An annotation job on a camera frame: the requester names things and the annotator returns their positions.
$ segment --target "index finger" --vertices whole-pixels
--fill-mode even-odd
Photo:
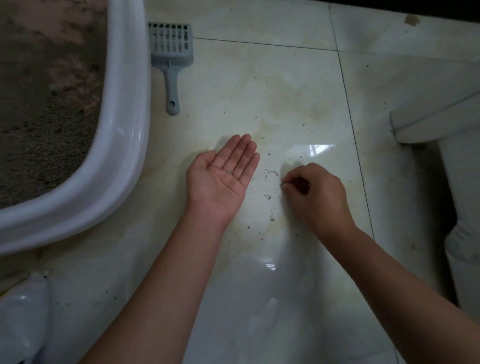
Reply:
[[[299,166],[292,169],[285,175],[282,182],[292,183],[294,179],[302,177],[306,179],[309,183],[312,183],[316,176],[324,173],[328,173],[325,168],[316,163],[309,163],[306,166]]]

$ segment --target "person's left hand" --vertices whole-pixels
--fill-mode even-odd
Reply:
[[[245,198],[260,154],[249,134],[234,135],[217,153],[200,153],[187,170],[187,210],[225,230]]]

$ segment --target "pinky finger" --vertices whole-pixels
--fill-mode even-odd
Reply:
[[[260,154],[255,153],[253,157],[249,160],[247,166],[243,170],[243,173],[239,177],[239,182],[244,188],[248,187],[248,184],[250,183],[250,180],[252,179],[252,176],[255,173],[255,170],[257,169],[259,161],[260,161]]]

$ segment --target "gray litter scoop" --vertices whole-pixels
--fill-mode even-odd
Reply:
[[[193,63],[193,37],[190,24],[149,22],[152,66],[163,72],[167,94],[167,113],[180,112],[179,72]]]

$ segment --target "person's right hand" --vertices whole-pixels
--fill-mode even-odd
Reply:
[[[342,182],[322,166],[297,167],[282,182],[293,208],[320,241],[355,229]]]

